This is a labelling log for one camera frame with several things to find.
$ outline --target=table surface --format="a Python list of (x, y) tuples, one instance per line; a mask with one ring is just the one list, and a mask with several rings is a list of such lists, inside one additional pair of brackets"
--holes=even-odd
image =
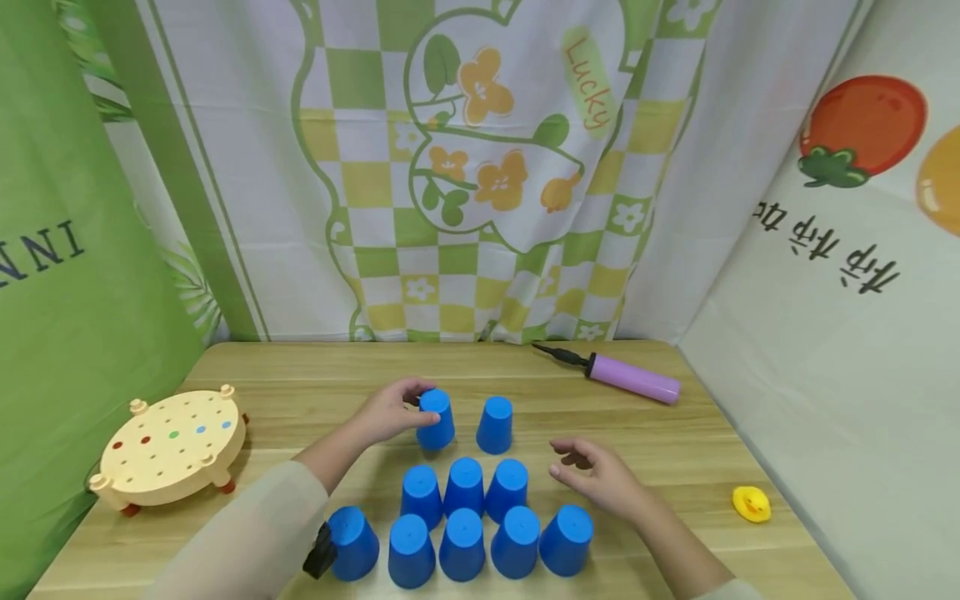
[[(583, 375), (530, 347), (501, 344), (221, 344), (207, 351), (181, 386), (236, 387), (251, 418), (244, 449), (231, 472), (242, 492), (265, 470), (343, 421), (375, 387), (417, 374), (450, 393), (457, 439), (429, 463), (445, 485), (450, 463), (476, 458), (490, 482), (503, 457), (485, 455), (473, 439), (483, 402), (514, 403), (514, 444), (506, 456), (530, 471), (529, 505), (545, 523), (563, 504), (579, 504), (594, 519), (587, 568), (570, 579), (542, 564), (520, 581), (507, 580), (489, 561), (477, 579), (456, 584), (438, 569), (413, 592), (422, 598), (560, 598), (668, 600), (670, 592), (636, 535), (553, 481), (547, 440), (578, 434), (616, 448), (644, 482), (655, 487), (684, 521), (739, 577), (768, 600), (852, 598), (816, 543), (770, 483), (753, 456), (700, 385), (678, 351), (658, 342), (562, 343), (681, 380), (679, 402), (666, 406)], [(426, 462), (412, 432), (368, 450), (333, 494), (327, 513), (357, 504), (385, 540), (397, 516), (400, 483), (409, 467)], [(773, 519), (754, 525), (733, 510), (734, 487), (764, 489)], [(180, 502), (126, 518), (97, 503), (51, 565), (30, 598), (137, 598), (163, 566), (230, 501), (206, 489)], [(495, 525), (484, 519), (489, 548)], [(443, 527), (433, 532), (439, 543)], [(283, 598), (392, 598), (409, 596), (390, 580), (387, 544), (373, 573), (354, 584), (332, 574), (317, 582), (301, 574)]]

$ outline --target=purple pump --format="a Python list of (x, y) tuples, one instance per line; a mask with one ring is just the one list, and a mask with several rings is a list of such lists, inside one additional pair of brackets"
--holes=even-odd
[(621, 390), (647, 396), (664, 404), (675, 404), (680, 397), (680, 381), (671, 377), (621, 363), (618, 360), (600, 356), (596, 352), (591, 352), (590, 358), (584, 358), (562, 348), (548, 348), (540, 344), (533, 344), (533, 347), (543, 350), (567, 365), (584, 367), (584, 375), (587, 379), (603, 381)]

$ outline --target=sleeve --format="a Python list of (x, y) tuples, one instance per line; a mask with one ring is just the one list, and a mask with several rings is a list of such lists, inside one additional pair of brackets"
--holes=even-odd
[(144, 600), (277, 598), (310, 552), (327, 499), (301, 463), (271, 468), (182, 548)]
[(747, 582), (733, 579), (695, 600), (762, 600), (762, 598)]

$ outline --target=yellow flower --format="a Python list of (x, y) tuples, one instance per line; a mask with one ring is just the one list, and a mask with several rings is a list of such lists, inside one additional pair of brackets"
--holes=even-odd
[(440, 175), (449, 175), (452, 180), (464, 180), (464, 165), (467, 164), (467, 153), (455, 150), (450, 154), (440, 146), (430, 149), (430, 160), (433, 161), (433, 172)]
[(540, 204), (546, 208), (547, 214), (555, 210), (564, 210), (573, 200), (573, 186), (580, 182), (580, 172), (573, 174), (568, 180), (562, 177), (552, 179), (540, 192)]
[(472, 61), (460, 66), (457, 81), (467, 95), (464, 105), (467, 125), (477, 127), (490, 112), (510, 114), (514, 109), (514, 94), (493, 80), (499, 72), (500, 52), (496, 48), (481, 48)]
[(527, 181), (527, 165), (520, 150), (511, 150), (496, 166), (487, 163), (477, 170), (477, 202), (489, 202), (494, 210), (513, 210), (523, 200), (523, 183)]

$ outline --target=orange fruit print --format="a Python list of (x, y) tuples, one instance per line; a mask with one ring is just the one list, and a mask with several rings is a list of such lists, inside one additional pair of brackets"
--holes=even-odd
[(935, 224), (960, 235), (960, 127), (941, 137), (924, 158), (917, 204)]
[(858, 187), (910, 154), (926, 125), (926, 100), (896, 77), (863, 75), (829, 91), (801, 132), (806, 187)]

